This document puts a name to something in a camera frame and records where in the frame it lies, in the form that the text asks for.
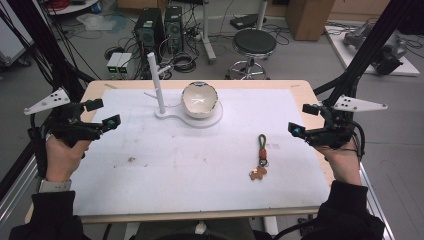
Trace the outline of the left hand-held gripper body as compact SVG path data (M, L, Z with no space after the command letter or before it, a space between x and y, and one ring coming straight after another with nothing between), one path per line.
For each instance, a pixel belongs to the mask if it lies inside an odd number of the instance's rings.
M87 123L81 120L81 115L86 111L85 102L72 102L67 91L59 87L33 106L25 108L24 114L35 115L51 109L52 116L48 120L51 133L73 147L80 140L98 140L103 134L102 123Z

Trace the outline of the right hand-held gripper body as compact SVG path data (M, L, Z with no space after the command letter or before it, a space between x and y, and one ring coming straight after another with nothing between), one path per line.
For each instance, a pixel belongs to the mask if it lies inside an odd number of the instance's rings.
M386 110L388 106L341 95L334 105L317 104L324 118L324 126L319 129L305 130L305 141L313 146L329 146L340 148L350 141L359 132L360 145L365 142L363 128L353 120L353 114L357 112L369 112Z

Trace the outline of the person's right hand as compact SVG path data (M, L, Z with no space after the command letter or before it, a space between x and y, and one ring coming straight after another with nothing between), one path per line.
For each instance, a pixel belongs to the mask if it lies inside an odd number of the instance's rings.
M329 146L316 147L329 162L333 171L334 178L337 181L361 186L360 178L360 160L357 155L357 146L351 139L340 148L331 148Z

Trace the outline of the person's left hand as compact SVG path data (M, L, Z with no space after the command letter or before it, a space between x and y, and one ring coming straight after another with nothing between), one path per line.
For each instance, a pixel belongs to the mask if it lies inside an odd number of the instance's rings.
M91 142L80 140L73 147L51 135L46 141L47 170L45 178L50 182L66 182L78 169Z

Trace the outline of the white power supply unit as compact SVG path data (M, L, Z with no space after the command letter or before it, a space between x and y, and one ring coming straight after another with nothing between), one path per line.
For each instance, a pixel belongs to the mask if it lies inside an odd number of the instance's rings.
M130 79L134 72L133 56L131 53L122 53L117 65L121 79Z
M107 63L107 69L112 79L116 79L118 77L118 64L120 59L121 53L115 52L111 55Z

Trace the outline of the white peg stand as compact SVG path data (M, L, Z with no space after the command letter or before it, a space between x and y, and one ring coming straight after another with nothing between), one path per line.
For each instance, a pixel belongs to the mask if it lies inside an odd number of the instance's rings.
M179 96L179 102L176 105L169 106L165 104L162 88L161 88L161 81L159 78L159 75L161 73L164 73L166 70L170 68L170 66L166 66L165 68L160 68L156 64L156 56L153 52L150 52L147 54L147 60L150 68L150 73L152 77L152 81L154 84L154 90L153 94L145 92L145 95L152 97L157 100L158 102L158 108L155 110L155 116L158 119L164 120L164 119L178 119L185 123L186 125L197 128L197 129L205 129L210 128L220 122L220 120L223 117L223 106L221 102L219 101L216 104L215 110L213 114L205 119L195 119L190 116L188 116L181 105L181 92Z

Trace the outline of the grey wrist watch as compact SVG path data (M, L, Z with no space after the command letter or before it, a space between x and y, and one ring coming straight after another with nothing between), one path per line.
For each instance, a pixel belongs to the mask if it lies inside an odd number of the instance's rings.
M64 182L51 182L47 179L43 179L40 182L40 186L38 189L39 193L54 193L54 192L66 192L71 189L72 181L64 181Z

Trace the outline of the clear plastic sheet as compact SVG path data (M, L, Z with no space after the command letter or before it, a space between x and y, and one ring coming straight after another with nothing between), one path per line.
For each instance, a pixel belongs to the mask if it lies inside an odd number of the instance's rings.
M82 23L87 31L110 31L116 25L115 21L92 13L80 15L76 20Z

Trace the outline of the white table mat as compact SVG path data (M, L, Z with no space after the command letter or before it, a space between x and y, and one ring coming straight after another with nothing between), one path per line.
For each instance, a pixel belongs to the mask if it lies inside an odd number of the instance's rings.
M287 89L221 89L223 117L195 129L158 119L146 90L107 90L100 121L119 114L120 126L91 144L72 187L80 216L193 213L316 207L329 187L314 150L287 130L301 120ZM258 165L266 136L268 166Z

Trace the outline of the black round stool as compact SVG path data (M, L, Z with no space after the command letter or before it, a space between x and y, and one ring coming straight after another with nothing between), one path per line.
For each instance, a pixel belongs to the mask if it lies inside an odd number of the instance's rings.
M268 80L265 68L256 62L257 59L268 59L276 49L275 38L257 29L246 29L234 35L232 46L246 60L235 62L227 70L227 79L231 80Z

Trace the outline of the brown cardboard box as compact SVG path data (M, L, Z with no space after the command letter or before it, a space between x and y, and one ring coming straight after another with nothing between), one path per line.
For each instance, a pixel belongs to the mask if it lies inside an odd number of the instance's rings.
M290 0L285 20L296 41L318 41L336 0Z

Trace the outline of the white ceramic bowl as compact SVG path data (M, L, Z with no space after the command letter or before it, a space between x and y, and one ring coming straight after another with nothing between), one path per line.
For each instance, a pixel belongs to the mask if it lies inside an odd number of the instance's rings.
M181 105L184 112L195 119L210 117L217 102L217 91L206 82L192 82L184 88L181 94Z

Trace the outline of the black computer tower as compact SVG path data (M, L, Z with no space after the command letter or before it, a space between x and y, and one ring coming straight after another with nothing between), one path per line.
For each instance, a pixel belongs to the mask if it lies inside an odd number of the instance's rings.
M161 10L159 8L143 8L134 31L139 44L146 49L157 50L165 39Z
M168 52L183 50L182 7L168 6L165 11L164 26L168 38Z

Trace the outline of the grey machine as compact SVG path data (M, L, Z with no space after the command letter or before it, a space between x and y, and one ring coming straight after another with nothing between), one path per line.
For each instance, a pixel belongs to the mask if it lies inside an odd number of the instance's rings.
M361 27L346 33L343 44L345 46L353 46L358 50L371 33L374 25L374 22L366 22ZM392 33L377 57L371 62L371 66L379 75L388 75L402 65L400 59L406 52L406 42L401 40L395 33Z

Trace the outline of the round white table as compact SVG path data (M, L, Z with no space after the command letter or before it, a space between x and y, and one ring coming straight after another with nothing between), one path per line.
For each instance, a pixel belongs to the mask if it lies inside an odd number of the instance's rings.
M69 5L66 8L60 9L60 10L48 9L48 12L50 14L57 14L57 15L68 14L68 13L73 13L73 12L91 8L93 5L96 5L98 3L99 3L99 0L86 0L83 5Z

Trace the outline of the white floor board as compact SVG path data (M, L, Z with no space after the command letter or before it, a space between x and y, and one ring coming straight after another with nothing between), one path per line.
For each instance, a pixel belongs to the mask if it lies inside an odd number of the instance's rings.
M325 29L342 65L344 68L347 68L357 53L357 50L353 46L347 46L343 43L346 31L342 27L326 26ZM405 57L401 57L400 62L401 65L390 73L391 76L418 76L420 74L415 66Z

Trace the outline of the white desk leg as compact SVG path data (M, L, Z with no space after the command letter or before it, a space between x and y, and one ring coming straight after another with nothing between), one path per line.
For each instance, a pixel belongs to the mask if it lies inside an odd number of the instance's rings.
M262 29L267 4L268 4L268 0L260 0L260 4L259 4L259 8L258 8L258 16L257 16L257 21L256 21L256 30Z
M203 30L201 33L201 40L208 57L208 63L214 64L216 61L216 55L215 55L213 46L211 44L211 41L209 39L209 11L208 11L209 0L202 0L202 5L203 5L203 10L202 10Z

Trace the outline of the black laptop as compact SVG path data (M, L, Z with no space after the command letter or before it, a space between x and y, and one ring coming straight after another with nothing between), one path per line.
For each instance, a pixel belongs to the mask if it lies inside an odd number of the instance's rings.
M235 17L230 20L230 24L237 30L246 28L256 28L258 21L257 14L248 14L242 17Z

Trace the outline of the aluminium rail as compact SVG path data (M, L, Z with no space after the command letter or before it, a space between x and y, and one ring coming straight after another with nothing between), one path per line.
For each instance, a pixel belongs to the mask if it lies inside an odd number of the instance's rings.
M0 201L0 230L7 223L7 220L36 176L37 164L35 157L32 156L19 172L17 179L11 185L11 189L7 191L5 197Z
M385 224L382 240L396 240L363 164L360 164L360 177L362 184L368 188L367 209L369 213L378 217Z

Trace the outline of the black frame pole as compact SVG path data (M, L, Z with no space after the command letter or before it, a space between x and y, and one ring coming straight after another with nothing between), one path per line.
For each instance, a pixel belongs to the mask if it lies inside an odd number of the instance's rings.
M357 85L365 70L401 21L410 13L415 2L416 0L390 0L347 69L339 77L314 90L315 95L320 95L332 89L330 96L322 101L324 106L334 106L341 95L356 95Z
M6 0L22 23L35 47L52 69L47 77L53 90L63 87L72 102L79 102L85 92L82 82L90 83L93 78L72 65L57 44L52 31L32 0Z

